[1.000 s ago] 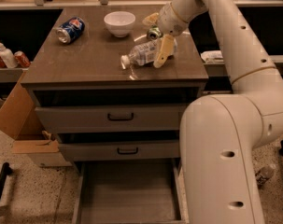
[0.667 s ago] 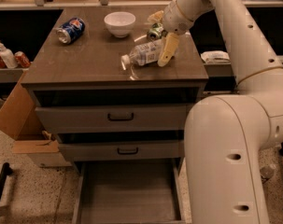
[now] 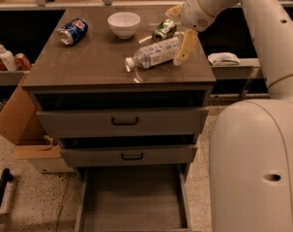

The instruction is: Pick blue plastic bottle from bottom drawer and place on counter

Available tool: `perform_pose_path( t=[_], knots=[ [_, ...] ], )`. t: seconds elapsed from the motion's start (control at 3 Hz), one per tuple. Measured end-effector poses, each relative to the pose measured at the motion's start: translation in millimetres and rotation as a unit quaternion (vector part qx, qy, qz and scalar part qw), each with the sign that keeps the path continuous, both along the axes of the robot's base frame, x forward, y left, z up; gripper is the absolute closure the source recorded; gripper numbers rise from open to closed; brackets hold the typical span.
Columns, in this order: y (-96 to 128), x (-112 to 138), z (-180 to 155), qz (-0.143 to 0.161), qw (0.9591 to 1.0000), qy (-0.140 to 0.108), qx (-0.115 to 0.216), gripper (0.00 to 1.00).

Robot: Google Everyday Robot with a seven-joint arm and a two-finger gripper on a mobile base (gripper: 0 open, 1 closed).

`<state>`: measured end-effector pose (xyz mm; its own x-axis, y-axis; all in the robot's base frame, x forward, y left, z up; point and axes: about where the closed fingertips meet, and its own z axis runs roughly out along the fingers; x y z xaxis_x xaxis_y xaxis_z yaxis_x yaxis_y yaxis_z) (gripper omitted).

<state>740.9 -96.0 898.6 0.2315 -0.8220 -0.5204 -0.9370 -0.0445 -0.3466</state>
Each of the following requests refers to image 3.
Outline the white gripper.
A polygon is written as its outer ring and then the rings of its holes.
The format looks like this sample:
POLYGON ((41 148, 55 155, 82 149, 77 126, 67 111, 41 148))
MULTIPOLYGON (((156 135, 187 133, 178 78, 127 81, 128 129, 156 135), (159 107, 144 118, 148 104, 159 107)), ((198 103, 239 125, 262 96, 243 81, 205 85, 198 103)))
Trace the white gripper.
POLYGON ((165 12, 165 16, 170 19, 180 17, 182 24, 188 28, 179 38, 179 48, 173 59, 173 64, 180 66, 193 51, 198 40, 197 32, 205 31, 215 18, 204 12, 198 0, 186 0, 183 6, 171 7, 165 12))

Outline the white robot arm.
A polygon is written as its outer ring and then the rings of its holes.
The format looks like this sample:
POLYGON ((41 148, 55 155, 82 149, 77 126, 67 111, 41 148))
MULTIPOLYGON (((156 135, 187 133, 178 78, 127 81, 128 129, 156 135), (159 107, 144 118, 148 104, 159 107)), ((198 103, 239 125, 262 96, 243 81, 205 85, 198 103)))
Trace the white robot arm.
POLYGON ((223 10, 241 5, 270 94, 217 117, 209 141, 212 232, 293 232, 293 20, 278 0, 186 0, 183 64, 223 10))

